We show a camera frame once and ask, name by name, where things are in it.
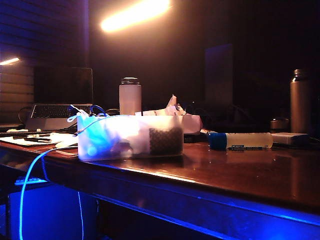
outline notebook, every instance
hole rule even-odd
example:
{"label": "notebook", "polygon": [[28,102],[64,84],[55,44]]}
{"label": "notebook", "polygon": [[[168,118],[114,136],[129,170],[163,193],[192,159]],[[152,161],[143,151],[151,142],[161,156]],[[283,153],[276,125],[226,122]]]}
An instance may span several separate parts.
{"label": "notebook", "polygon": [[26,120],[29,131],[61,130],[77,122],[67,122],[76,112],[68,111],[72,104],[90,112],[93,102],[93,76],[91,68],[35,67],[34,104]]}

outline laptop screen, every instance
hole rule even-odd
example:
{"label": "laptop screen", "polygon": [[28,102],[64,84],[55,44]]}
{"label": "laptop screen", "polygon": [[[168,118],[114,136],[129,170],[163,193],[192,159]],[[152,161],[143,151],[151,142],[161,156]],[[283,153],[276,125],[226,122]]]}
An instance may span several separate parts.
{"label": "laptop screen", "polygon": [[84,67],[34,68],[34,102],[42,104],[92,104],[92,69]]}

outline wooden table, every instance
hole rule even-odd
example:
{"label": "wooden table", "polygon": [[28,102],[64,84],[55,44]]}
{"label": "wooden table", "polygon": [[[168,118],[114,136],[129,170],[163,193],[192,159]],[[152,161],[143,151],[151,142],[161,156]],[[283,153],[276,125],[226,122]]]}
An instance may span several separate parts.
{"label": "wooden table", "polygon": [[[320,151],[273,147],[81,162],[51,152],[32,175],[222,239],[320,239]],[[26,172],[52,145],[0,145],[0,164]]]}

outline wall panel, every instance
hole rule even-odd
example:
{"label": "wall panel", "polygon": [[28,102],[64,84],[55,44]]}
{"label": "wall panel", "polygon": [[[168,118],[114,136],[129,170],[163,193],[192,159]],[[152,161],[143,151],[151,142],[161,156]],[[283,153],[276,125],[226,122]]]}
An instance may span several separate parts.
{"label": "wall panel", "polygon": [[0,62],[20,59],[0,66],[0,124],[34,103],[35,66],[84,67],[85,1],[0,0]]}

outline plastic storage bin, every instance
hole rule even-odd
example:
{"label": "plastic storage bin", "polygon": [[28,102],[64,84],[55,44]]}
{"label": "plastic storage bin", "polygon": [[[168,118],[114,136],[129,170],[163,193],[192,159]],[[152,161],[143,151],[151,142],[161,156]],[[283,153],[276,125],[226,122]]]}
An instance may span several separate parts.
{"label": "plastic storage bin", "polygon": [[178,156],[183,152],[182,116],[77,115],[81,161]]}

